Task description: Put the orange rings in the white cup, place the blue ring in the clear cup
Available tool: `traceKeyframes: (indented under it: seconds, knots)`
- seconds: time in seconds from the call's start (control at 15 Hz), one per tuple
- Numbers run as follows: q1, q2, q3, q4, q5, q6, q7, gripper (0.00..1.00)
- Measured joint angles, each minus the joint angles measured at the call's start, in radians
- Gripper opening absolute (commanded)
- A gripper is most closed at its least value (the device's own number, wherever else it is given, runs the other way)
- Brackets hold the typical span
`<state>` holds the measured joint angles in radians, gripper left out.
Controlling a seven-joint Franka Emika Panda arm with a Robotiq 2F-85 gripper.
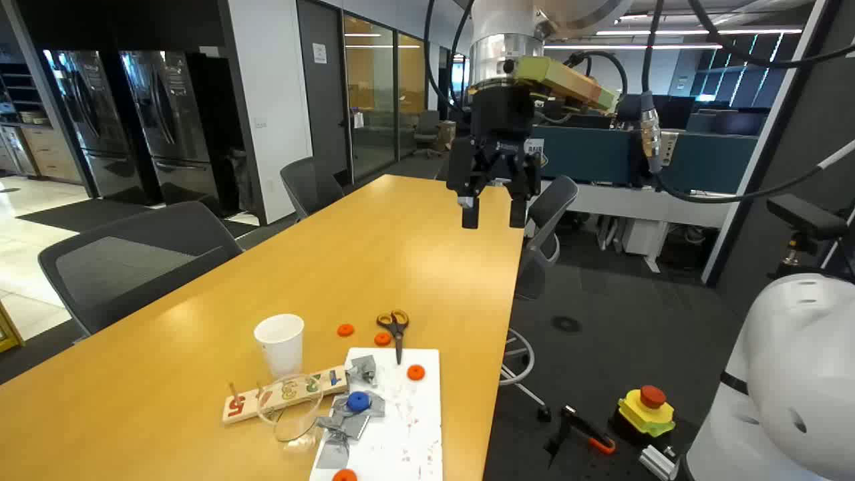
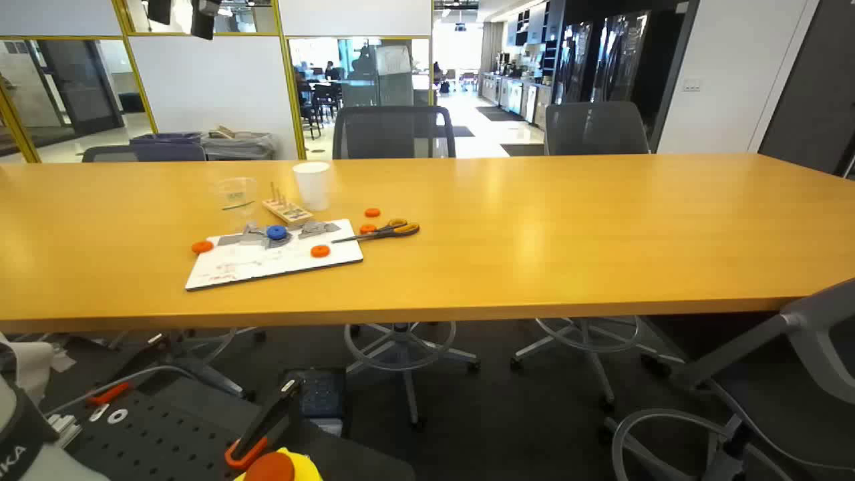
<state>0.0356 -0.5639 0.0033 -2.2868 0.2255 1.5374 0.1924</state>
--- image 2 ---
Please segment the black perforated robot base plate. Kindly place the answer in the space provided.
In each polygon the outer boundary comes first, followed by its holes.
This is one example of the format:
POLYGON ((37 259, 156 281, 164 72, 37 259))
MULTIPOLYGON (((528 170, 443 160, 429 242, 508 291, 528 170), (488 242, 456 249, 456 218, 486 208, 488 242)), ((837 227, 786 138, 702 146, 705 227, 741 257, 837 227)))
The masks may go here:
MULTIPOLYGON (((103 413, 74 405, 83 425, 66 450, 109 481, 234 481, 224 461, 230 444, 258 405, 192 379, 117 394, 103 413)), ((308 454, 324 481, 416 481, 408 461, 331 436, 295 413, 278 444, 308 454)))

